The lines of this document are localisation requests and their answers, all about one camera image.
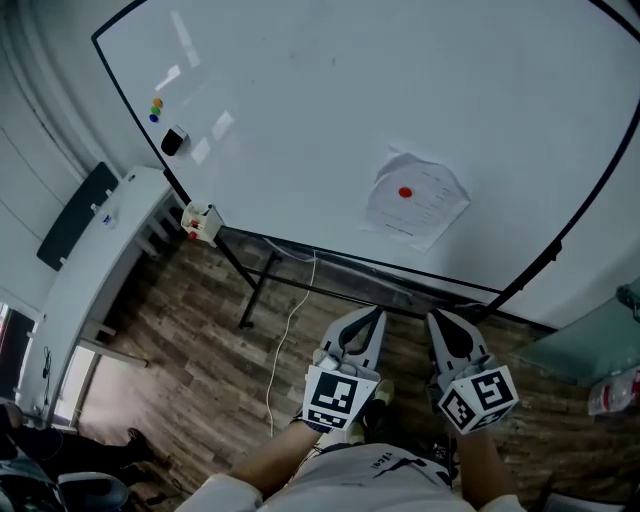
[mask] floor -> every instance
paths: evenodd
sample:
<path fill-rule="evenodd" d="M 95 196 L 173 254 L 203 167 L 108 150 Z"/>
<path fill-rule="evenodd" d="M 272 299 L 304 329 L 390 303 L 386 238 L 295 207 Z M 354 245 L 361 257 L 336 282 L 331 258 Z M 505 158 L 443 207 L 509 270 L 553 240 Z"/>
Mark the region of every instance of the floor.
<path fill-rule="evenodd" d="M 270 252 L 234 233 L 225 239 L 247 265 L 262 265 Z M 307 280 L 311 264 L 285 258 L 277 272 Z M 315 283 L 418 311 L 430 307 L 425 298 L 323 262 Z M 118 330 L 113 346 L 151 364 L 139 369 L 102 358 L 79 425 L 84 435 L 111 444 L 123 444 L 129 426 L 147 435 L 158 462 L 141 465 L 151 479 L 133 487 L 139 510 L 173 510 L 211 473 L 228 470 L 268 438 L 264 402 L 275 348 L 305 292 L 268 282 L 254 327 L 239 330 L 249 291 L 219 251 L 180 240 L 160 261 L 142 260 L 119 295 L 108 319 Z M 276 429 L 301 403 L 306 366 L 327 326 L 357 307 L 311 294 L 293 317 L 271 395 Z M 480 329 L 490 350 L 509 364 L 521 398 L 495 435 L 523 503 L 532 504 L 550 482 L 585 497 L 626 499 L 640 479 L 640 416 L 594 422 L 586 414 L 588 390 L 509 356 L 540 333 L 493 317 Z M 425 441 L 443 425 L 431 415 L 424 390 L 432 371 L 428 343 L 421 321 L 389 315 L 378 366 L 396 384 L 394 406 L 404 427 Z M 145 503 L 160 493 L 169 499 Z"/>

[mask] small white box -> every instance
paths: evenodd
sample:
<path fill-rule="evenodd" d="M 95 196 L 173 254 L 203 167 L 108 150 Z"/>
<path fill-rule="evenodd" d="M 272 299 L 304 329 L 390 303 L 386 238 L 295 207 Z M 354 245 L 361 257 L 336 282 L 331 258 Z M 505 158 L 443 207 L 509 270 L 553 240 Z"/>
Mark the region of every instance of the small white box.
<path fill-rule="evenodd" d="M 212 244 L 220 231 L 222 219 L 213 205 L 192 201 L 182 212 L 180 225 L 191 240 L 202 240 Z"/>
<path fill-rule="evenodd" d="M 325 427 L 346 430 L 380 380 L 372 370 L 366 374 L 375 380 L 309 366 L 302 417 Z"/>
<path fill-rule="evenodd" d="M 461 434 L 495 423 L 518 403 L 509 368 L 501 366 L 454 380 L 438 403 Z"/>

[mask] person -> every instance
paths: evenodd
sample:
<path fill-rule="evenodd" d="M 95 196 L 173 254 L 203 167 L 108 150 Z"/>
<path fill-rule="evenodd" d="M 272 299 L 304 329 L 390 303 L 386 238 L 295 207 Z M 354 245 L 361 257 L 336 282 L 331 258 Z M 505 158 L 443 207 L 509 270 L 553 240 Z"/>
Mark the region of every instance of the person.
<path fill-rule="evenodd" d="M 178 511 L 524 512 L 487 429 L 456 434 L 460 498 L 450 488 L 451 454 L 413 443 L 389 411 L 393 393 L 391 381 L 380 382 L 362 423 L 350 426 L 349 443 L 309 460 L 326 428 L 294 418 L 229 473 L 210 477 Z"/>
<path fill-rule="evenodd" d="M 128 429 L 125 446 L 108 446 L 81 435 L 55 428 L 39 430 L 25 423 L 17 405 L 0 405 L 0 460 L 15 458 L 18 447 L 54 482 L 62 474 L 93 471 L 115 476 L 130 486 L 145 479 L 144 473 L 131 465 L 153 459 L 144 435 L 134 428 Z"/>

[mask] black metal stand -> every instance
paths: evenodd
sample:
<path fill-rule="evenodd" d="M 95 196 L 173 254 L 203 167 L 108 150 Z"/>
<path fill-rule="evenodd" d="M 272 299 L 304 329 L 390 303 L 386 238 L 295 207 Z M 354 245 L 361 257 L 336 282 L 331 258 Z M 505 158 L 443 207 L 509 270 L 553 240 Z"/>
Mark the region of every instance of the black metal stand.
<path fill-rule="evenodd" d="M 250 322 L 249 318 L 251 317 L 251 313 L 253 313 L 253 308 L 255 307 L 256 302 L 258 302 L 258 299 L 260 298 L 260 293 L 262 292 L 262 288 L 264 287 L 264 282 L 267 279 L 267 276 L 269 275 L 269 270 L 271 269 L 273 264 L 278 262 L 278 261 L 282 261 L 282 258 L 280 256 L 278 256 L 275 252 L 272 252 L 269 255 L 269 259 L 267 260 L 267 264 L 262 269 L 262 272 L 260 272 L 258 274 L 260 276 L 260 278 L 258 279 L 258 284 L 253 289 L 253 293 L 251 294 L 251 297 L 249 298 L 249 303 L 247 304 L 247 307 L 244 310 L 244 314 L 242 315 L 242 318 L 240 319 L 240 324 L 239 324 L 240 329 L 244 329 L 245 327 L 251 329 L 253 327 L 253 322 Z M 247 269 L 245 269 L 244 267 L 242 267 L 242 270 L 244 272 L 247 271 Z"/>
<path fill-rule="evenodd" d="M 233 268 L 235 268 L 238 271 L 238 273 L 244 278 L 247 284 L 251 286 L 251 288 L 253 288 L 254 290 L 257 289 L 258 284 L 256 284 L 256 282 L 253 280 L 253 277 L 251 277 L 247 273 L 245 268 L 242 266 L 242 263 L 238 261 L 238 258 L 236 258 L 236 255 L 233 254 L 231 249 L 229 249 L 229 246 L 227 246 L 227 244 L 225 244 L 224 241 L 219 236 L 216 236 L 213 241 L 218 246 L 222 254 L 224 254 L 225 258 L 229 260 L 229 263 L 233 265 Z"/>
<path fill-rule="evenodd" d="M 273 241 L 277 241 L 278 245 L 280 247 L 286 248 L 286 249 L 291 249 L 291 250 L 295 250 L 296 252 L 303 254 L 305 256 L 309 256 L 312 257 L 314 252 L 316 254 L 316 256 L 324 261 L 330 262 L 334 265 L 339 265 L 341 267 L 345 267 L 345 268 L 349 268 L 351 270 L 355 270 L 358 273 L 364 274 L 364 275 L 369 275 L 372 277 L 375 277 L 376 279 L 379 279 L 381 281 L 386 281 L 389 282 L 395 286 L 399 286 L 402 288 L 406 288 L 408 290 L 420 293 L 420 294 L 424 294 L 430 297 L 435 297 L 436 299 L 438 299 L 439 301 L 441 301 L 440 304 L 438 304 L 438 307 L 451 307 L 453 305 L 464 305 L 464 304 L 468 304 L 468 303 L 475 303 L 476 301 L 474 301 L 473 299 L 469 299 L 468 297 L 463 297 L 461 295 L 456 295 L 453 293 L 449 293 L 449 292 L 444 292 L 442 290 L 438 290 L 436 288 L 431 288 L 429 286 L 417 283 L 415 281 L 410 281 L 407 279 L 403 279 L 401 277 L 397 277 L 391 274 L 388 274 L 386 272 L 381 272 L 379 270 L 376 270 L 374 268 L 371 268 L 368 265 L 364 265 L 355 261 L 352 261 L 354 258 L 350 258 L 350 259 L 346 259 L 346 255 L 342 255 L 341 253 L 337 253 L 335 251 L 329 251 L 326 249 L 322 249 L 319 247 L 312 247 L 312 246 L 308 246 L 308 245 L 304 245 L 304 244 L 299 244 L 297 242 L 291 242 L 288 240 L 282 240 L 282 239 L 277 239 L 277 238 L 272 238 L 272 237 L 265 237 L 263 235 L 258 235 L 256 233 L 250 233 L 250 232 L 246 232 L 246 231 L 242 231 L 242 230 L 237 230 L 237 229 L 233 229 L 233 228 L 229 228 L 229 227 L 223 227 L 222 228 L 222 232 L 224 233 L 225 231 L 231 231 L 234 233 L 240 233 L 242 235 L 246 235 L 246 236 L 250 236 L 252 238 L 255 239 L 269 239 L 269 240 L 273 240 Z M 513 295 L 515 295 L 517 293 L 518 290 L 522 289 L 522 287 L 524 287 L 524 285 L 529 282 L 531 279 L 533 279 L 533 277 L 535 277 L 535 275 L 540 272 L 540 270 L 542 270 L 542 268 L 544 268 L 550 261 L 552 261 L 553 259 L 555 259 L 556 255 L 557 255 L 556 250 L 552 250 L 551 247 L 549 247 L 547 250 L 545 250 L 537 259 L 536 261 L 534 261 L 529 268 L 527 268 L 527 270 L 525 270 L 521 276 L 519 276 L 509 287 L 507 287 L 504 291 L 500 291 L 500 290 L 493 290 L 490 289 L 491 291 L 493 291 L 494 293 L 499 294 L 498 297 L 491 302 L 488 306 L 480 306 L 481 310 L 477 312 L 477 314 L 475 316 L 472 316 L 471 318 L 469 318 L 469 321 L 473 322 L 473 323 L 479 323 L 482 320 L 484 320 L 487 316 L 494 314 L 496 316 L 500 316 L 502 318 L 507 318 L 509 320 L 513 320 L 513 321 L 517 321 L 520 323 L 526 323 L 531 325 L 532 327 L 544 331 L 544 332 L 554 332 L 555 329 L 551 329 L 545 325 L 541 325 L 541 324 L 537 324 L 535 322 L 531 322 L 519 317 L 516 317 L 514 315 L 510 315 L 508 313 L 504 313 L 502 311 L 498 311 L 498 308 L 500 307 L 501 304 L 504 304 L 504 302 L 506 302 L 507 300 L 509 300 L 509 298 L 511 298 Z M 361 299 L 359 297 L 354 297 L 352 295 L 347 295 L 344 293 L 339 293 L 333 290 L 327 290 L 326 288 L 320 288 L 317 286 L 312 286 L 309 285 L 308 283 L 301 283 L 298 281 L 294 281 L 293 279 L 287 279 L 285 277 L 280 277 L 276 274 L 274 274 L 271 269 L 273 268 L 273 264 L 277 261 L 280 261 L 281 257 L 275 253 L 272 252 L 271 255 L 269 256 L 269 259 L 266 263 L 266 265 L 264 266 L 264 268 L 262 269 L 255 269 L 255 268 L 251 268 L 251 267 L 244 267 L 242 265 L 240 265 L 242 272 L 246 273 L 247 275 L 254 275 L 258 277 L 258 283 L 256 285 L 256 287 L 254 288 L 253 294 L 251 295 L 251 298 L 249 299 L 249 303 L 247 304 L 247 308 L 244 312 L 244 314 L 242 315 L 242 319 L 240 320 L 240 328 L 245 328 L 245 327 L 252 327 L 252 323 L 249 321 L 249 318 L 251 317 L 251 313 L 253 311 L 253 308 L 255 307 L 256 302 L 258 301 L 259 297 L 260 297 L 260 293 L 262 291 L 262 288 L 265 285 L 265 282 L 267 280 L 271 280 L 271 281 L 276 281 L 278 283 L 282 283 L 282 284 L 286 284 L 288 286 L 293 286 L 295 288 L 300 288 L 302 290 L 309 290 L 312 291 L 314 293 L 319 293 L 321 295 L 326 295 L 328 297 L 333 297 L 335 299 L 340 299 L 340 300 L 347 300 L 349 302 L 353 302 L 355 304 L 361 304 L 363 306 L 379 306 L 383 309 L 385 309 L 386 311 L 388 311 L 389 313 L 394 313 L 397 315 L 402 315 L 402 316 L 406 316 L 409 318 L 416 318 L 418 320 L 424 320 L 426 318 L 426 311 L 411 311 L 408 309 L 404 309 L 404 308 L 400 308 L 397 306 L 393 306 L 393 305 L 389 305 L 389 304 L 382 304 L 379 302 L 373 302 L 373 301 L 369 301 L 369 300 L 365 300 L 365 299 Z M 380 265 L 385 265 L 385 263 L 382 262 L 376 262 Z M 434 277 L 435 279 L 443 279 L 446 281 L 449 281 L 448 278 L 441 278 L 439 276 L 433 275 L 432 277 Z M 468 312 L 473 312 L 474 310 L 469 308 L 467 309 Z"/>

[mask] white t-shirt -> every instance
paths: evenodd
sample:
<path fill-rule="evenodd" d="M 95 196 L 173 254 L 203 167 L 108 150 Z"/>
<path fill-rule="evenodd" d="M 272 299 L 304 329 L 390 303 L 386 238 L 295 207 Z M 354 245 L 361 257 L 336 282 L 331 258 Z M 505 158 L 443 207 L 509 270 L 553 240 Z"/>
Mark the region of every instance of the white t-shirt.
<path fill-rule="evenodd" d="M 246 482 L 214 475 L 179 512 L 472 512 L 438 476 L 445 468 L 387 444 L 368 444 L 318 455 L 266 502 Z M 482 512 L 524 512 L 502 496 Z"/>

